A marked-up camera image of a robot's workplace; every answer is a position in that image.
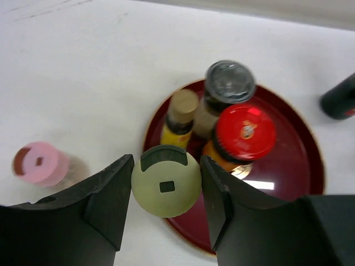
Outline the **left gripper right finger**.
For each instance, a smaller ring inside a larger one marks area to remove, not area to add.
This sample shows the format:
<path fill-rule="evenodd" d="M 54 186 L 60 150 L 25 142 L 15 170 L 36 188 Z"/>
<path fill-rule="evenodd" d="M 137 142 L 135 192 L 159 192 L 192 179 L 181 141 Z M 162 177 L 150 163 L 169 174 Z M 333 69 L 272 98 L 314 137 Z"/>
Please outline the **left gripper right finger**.
<path fill-rule="evenodd" d="M 353 265 L 354 196 L 272 197 L 200 160 L 210 245 L 219 265 Z"/>

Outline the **tall dark soy sauce bottle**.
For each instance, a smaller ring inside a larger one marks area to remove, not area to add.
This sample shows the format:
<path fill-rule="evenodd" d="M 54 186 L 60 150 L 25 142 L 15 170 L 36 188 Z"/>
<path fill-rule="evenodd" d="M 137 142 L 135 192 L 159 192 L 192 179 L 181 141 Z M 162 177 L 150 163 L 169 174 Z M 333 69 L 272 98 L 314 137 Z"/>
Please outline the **tall dark soy sauce bottle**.
<path fill-rule="evenodd" d="M 354 74 L 324 93 L 319 103 L 322 111 L 333 119 L 345 120 L 354 116 Z"/>

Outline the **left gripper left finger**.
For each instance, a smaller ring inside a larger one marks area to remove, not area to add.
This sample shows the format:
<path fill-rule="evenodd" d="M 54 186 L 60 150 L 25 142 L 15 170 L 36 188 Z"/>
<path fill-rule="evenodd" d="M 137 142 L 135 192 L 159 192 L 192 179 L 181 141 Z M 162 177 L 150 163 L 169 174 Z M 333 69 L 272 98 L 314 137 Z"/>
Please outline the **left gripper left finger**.
<path fill-rule="evenodd" d="M 36 203 L 1 207 L 2 265 L 113 265 L 131 194 L 132 155 Z"/>

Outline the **small yellow label bottle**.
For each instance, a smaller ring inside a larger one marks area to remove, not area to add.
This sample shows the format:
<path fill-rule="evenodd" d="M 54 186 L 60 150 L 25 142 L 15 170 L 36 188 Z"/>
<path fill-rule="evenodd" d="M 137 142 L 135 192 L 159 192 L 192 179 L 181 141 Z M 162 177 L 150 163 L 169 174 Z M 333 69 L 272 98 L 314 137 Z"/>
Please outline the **small yellow label bottle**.
<path fill-rule="evenodd" d="M 172 95 L 160 136 L 161 145 L 187 148 L 198 106 L 199 97 L 190 89 L 181 89 Z"/>

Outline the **red lid sauce jar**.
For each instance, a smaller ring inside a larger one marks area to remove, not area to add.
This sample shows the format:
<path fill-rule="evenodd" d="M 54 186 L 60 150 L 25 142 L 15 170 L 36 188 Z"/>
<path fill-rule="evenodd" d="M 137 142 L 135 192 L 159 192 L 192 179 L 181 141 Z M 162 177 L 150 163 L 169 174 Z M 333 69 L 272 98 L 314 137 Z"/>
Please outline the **red lid sauce jar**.
<path fill-rule="evenodd" d="M 275 124 L 265 111 L 251 104 L 235 104 L 221 113 L 202 154 L 232 172 L 269 154 L 276 136 Z"/>

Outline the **cream cap spice jar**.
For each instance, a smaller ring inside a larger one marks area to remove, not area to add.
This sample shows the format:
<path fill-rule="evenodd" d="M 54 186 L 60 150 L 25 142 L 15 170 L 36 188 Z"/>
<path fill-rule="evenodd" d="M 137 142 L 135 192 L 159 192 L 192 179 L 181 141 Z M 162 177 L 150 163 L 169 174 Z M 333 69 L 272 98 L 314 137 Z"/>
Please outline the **cream cap spice jar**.
<path fill-rule="evenodd" d="M 145 151 L 131 174 L 131 190 L 142 209 L 160 218 L 187 212 L 201 193 L 199 163 L 184 149 L 158 145 Z"/>

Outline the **silver cap spice shaker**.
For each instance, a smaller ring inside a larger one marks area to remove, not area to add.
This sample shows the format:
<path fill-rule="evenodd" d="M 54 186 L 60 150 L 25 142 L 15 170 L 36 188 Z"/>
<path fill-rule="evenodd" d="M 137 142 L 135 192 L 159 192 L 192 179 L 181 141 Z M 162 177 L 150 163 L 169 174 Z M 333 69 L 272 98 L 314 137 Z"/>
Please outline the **silver cap spice shaker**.
<path fill-rule="evenodd" d="M 193 133 L 208 139 L 221 113 L 231 105 L 250 100 L 255 91 L 255 78 L 248 67 L 233 60 L 213 63 L 206 71 Z"/>

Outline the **pink cap spice jar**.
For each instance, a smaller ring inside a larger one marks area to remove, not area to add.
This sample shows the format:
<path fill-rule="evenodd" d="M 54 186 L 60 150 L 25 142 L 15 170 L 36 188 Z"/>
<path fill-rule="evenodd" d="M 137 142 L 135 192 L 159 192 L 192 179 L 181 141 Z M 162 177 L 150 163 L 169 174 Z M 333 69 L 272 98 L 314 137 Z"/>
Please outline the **pink cap spice jar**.
<path fill-rule="evenodd" d="M 19 149 L 12 160 L 12 171 L 26 183 L 54 191 L 69 188 L 90 175 L 83 160 L 44 141 Z"/>

